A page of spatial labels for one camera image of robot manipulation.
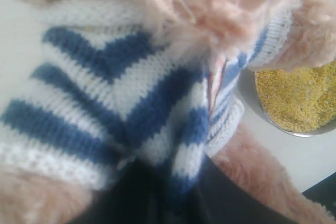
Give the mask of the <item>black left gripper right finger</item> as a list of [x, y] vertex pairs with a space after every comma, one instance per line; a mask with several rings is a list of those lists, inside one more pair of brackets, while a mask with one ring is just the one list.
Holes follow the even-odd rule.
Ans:
[[288, 223], [231, 181], [209, 158], [188, 201], [189, 223]]

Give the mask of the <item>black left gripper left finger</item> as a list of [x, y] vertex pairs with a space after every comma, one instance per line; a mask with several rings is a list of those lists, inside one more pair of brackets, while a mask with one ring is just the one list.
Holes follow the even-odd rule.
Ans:
[[154, 186], [149, 167], [135, 162], [111, 191], [70, 223], [158, 223]]

